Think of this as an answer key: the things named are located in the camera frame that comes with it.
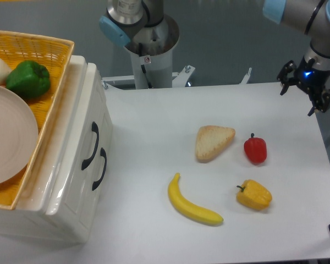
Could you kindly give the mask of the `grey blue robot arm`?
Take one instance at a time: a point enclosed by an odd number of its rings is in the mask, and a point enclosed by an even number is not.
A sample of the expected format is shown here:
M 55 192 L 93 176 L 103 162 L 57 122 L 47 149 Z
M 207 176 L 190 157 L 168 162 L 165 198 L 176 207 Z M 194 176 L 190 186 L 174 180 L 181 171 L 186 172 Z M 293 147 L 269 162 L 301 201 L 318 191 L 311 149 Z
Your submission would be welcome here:
M 286 63 L 277 79 L 282 93 L 291 86 L 306 93 L 311 113 L 330 108 L 330 1 L 265 1 L 263 14 L 309 36 L 311 41 L 299 65 Z M 172 52 L 179 27 L 165 15 L 162 1 L 109 1 L 99 27 L 115 45 L 131 56 L 138 89 L 172 86 Z

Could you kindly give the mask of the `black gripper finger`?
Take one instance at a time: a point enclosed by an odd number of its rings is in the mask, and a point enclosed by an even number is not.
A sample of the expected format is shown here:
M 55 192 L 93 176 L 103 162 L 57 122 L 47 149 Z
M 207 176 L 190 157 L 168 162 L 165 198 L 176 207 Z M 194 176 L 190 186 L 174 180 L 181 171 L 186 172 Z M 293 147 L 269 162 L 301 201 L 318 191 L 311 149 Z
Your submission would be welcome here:
M 312 107 L 307 114 L 312 116 L 316 112 L 326 113 L 330 109 L 330 89 L 322 89 L 321 91 L 311 91 L 309 99 Z
M 277 80 L 280 82 L 282 90 L 280 95 L 283 96 L 289 89 L 290 86 L 296 86 L 298 84 L 298 79 L 292 75 L 289 77 L 290 73 L 293 73 L 296 70 L 296 64 L 293 60 L 288 61 L 283 65 L 279 74 L 277 75 Z

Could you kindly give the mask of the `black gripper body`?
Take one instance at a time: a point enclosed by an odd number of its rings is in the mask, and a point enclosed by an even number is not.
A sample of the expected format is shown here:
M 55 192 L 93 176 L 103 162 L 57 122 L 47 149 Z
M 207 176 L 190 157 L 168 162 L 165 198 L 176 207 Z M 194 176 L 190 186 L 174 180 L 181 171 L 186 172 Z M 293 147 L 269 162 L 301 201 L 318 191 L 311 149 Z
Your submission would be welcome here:
M 297 86 L 303 92 L 311 95 L 321 94 L 325 85 L 325 71 L 313 68 L 303 58 L 294 72 L 298 80 Z

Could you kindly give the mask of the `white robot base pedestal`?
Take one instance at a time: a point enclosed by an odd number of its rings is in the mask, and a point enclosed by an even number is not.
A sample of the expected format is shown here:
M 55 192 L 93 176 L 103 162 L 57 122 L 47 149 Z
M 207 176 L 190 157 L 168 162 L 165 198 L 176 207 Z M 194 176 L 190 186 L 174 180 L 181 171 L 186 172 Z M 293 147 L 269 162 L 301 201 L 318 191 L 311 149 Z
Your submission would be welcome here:
M 179 26 L 165 14 L 158 25 L 141 29 L 126 45 L 136 89 L 172 87 L 173 50 L 178 41 Z

